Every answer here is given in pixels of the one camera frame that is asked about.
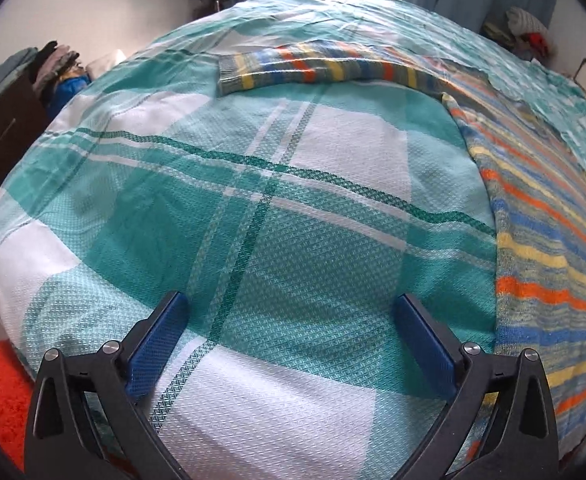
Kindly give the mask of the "pile of folded clothes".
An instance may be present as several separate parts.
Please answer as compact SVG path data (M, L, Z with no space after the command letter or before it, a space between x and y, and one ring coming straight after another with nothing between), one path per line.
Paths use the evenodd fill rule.
M32 90L46 116L53 120L91 78L81 64L79 53L67 44L49 41L28 65Z

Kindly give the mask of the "orange fuzzy rug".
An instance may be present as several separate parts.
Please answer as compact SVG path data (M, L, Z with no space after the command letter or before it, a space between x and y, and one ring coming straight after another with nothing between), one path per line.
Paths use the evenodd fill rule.
M11 344L0 341L0 448L20 472L34 381L17 359Z

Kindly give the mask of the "clothes heap by curtain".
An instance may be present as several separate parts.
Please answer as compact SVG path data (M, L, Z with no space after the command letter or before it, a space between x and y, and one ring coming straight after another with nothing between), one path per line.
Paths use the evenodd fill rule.
M549 30L528 11L511 6L505 12L506 23L485 21L482 35L499 44L523 61L548 64L557 52Z

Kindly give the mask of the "teal plaid bed cover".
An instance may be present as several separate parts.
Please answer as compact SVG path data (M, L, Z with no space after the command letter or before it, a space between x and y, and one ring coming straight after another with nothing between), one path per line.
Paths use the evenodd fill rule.
M194 479L387 479L442 410L392 321L417 296L535 349L586 436L586 95L394 0L251 0L75 96L0 188L26 370L191 315L144 402Z

